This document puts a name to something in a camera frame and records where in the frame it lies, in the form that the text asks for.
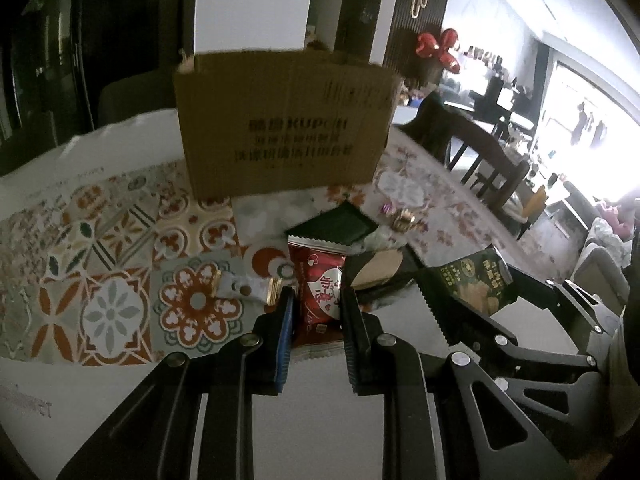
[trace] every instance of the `silver rivet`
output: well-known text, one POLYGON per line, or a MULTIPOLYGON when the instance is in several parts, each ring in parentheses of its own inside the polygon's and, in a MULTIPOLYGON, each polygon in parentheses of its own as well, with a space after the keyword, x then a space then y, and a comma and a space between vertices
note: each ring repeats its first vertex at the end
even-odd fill
POLYGON ((165 357, 167 366, 171 368, 178 368, 185 364, 187 361, 187 356, 182 352, 172 352, 167 357, 165 357))
POLYGON ((507 391, 507 388, 509 387, 509 381, 507 381, 507 379, 504 377, 498 377, 494 382, 502 391, 507 391))
POLYGON ((396 336, 391 334, 380 334, 376 338, 376 341, 380 346, 393 346, 398 342, 396 336))
POLYGON ((471 362, 471 357, 464 352, 453 352, 453 354, 451 354, 451 360, 453 364, 457 364, 458 366, 467 366, 471 362))
POLYGON ((256 346, 260 342, 260 336, 249 332, 248 334, 244 334, 240 338, 240 344, 242 346, 256 346))

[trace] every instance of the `balloon cluster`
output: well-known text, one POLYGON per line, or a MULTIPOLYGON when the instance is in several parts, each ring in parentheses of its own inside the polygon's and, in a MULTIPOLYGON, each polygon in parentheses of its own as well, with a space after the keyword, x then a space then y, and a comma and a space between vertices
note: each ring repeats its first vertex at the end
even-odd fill
POLYGON ((418 36, 418 47, 415 53, 422 57, 437 57, 441 65, 454 74, 460 73, 460 63, 449 53, 458 40, 458 33, 453 28, 448 28, 440 35, 440 43, 433 37, 433 34, 424 32, 418 36))

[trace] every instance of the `brown cardboard box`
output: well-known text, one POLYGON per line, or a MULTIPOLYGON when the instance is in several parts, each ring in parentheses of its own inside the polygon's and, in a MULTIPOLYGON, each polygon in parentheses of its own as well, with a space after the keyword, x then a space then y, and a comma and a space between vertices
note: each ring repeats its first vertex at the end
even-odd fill
POLYGON ((196 54, 174 76, 197 199, 370 182, 400 78, 345 54, 196 54))

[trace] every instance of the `red snack package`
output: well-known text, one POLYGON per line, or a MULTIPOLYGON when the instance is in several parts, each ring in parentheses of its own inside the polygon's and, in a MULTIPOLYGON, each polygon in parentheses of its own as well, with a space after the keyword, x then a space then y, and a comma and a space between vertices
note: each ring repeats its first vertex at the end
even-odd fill
POLYGON ((339 301, 346 247, 290 236, 289 254, 296 269, 300 300, 300 322, 293 346, 341 340, 339 301))

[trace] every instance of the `slatted wall panel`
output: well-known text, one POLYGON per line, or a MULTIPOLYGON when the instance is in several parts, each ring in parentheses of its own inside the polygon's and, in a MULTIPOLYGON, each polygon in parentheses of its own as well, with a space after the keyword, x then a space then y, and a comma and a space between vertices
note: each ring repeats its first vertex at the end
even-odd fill
POLYGON ((447 0, 428 0, 417 18, 411 16, 413 0, 396 0, 394 16, 386 44, 384 65, 389 66, 407 78, 415 78, 426 83, 433 75, 433 64, 420 60, 415 54, 417 36, 430 32, 439 37, 447 0))

